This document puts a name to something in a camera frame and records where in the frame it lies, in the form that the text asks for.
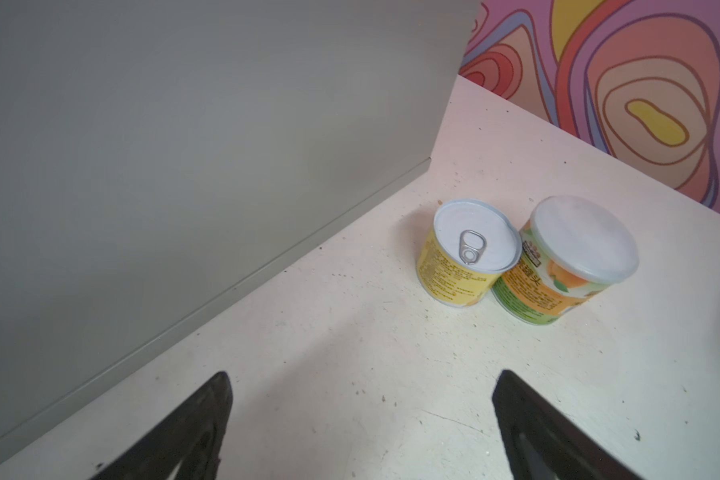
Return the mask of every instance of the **colorful wall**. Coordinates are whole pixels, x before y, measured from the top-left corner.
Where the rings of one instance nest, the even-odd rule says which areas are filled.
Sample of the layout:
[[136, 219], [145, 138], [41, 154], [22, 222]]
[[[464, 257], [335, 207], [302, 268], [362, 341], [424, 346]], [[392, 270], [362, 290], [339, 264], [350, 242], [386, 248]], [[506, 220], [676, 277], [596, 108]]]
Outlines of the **colorful wall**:
[[460, 73], [720, 213], [720, 0], [485, 0]]

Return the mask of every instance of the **can label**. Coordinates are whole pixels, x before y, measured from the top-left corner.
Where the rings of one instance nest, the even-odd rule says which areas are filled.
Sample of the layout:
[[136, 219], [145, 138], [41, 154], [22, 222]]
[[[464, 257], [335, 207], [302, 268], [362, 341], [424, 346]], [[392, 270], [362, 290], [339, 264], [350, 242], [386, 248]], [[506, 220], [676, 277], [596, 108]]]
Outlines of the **can label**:
[[520, 230], [520, 261], [494, 285], [499, 303], [517, 317], [546, 325], [608, 287], [589, 282], [556, 264], [538, 247], [530, 222]]
[[458, 264], [445, 253], [434, 235], [434, 229], [429, 231], [424, 242], [416, 272], [430, 295], [455, 306], [470, 306], [479, 302], [499, 277], [499, 274], [480, 274]]

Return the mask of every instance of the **patterned backdrop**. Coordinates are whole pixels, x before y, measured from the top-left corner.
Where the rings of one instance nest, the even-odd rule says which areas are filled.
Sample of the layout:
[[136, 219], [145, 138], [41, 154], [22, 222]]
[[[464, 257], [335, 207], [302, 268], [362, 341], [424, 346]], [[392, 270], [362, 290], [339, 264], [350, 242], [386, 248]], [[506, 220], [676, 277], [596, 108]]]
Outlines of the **patterned backdrop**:
[[486, 0], [460, 73], [720, 212], [720, 0]]

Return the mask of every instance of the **green leaf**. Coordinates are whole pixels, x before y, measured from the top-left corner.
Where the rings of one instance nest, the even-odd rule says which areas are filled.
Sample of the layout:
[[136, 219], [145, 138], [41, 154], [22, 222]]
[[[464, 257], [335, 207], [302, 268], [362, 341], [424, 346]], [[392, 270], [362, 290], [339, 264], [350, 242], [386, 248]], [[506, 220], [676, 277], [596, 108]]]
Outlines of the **green leaf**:
[[568, 287], [565, 285], [565, 283], [560, 282], [555, 275], [552, 275], [552, 280], [554, 280], [554, 285], [559, 291], [568, 293]]

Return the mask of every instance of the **gray wall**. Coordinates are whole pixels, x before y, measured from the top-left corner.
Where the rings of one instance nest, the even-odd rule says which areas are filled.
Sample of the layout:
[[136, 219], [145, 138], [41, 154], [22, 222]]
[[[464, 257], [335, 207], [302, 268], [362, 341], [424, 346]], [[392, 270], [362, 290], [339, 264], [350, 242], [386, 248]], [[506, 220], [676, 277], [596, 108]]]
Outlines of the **gray wall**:
[[476, 8], [0, 0], [0, 460], [420, 172]]

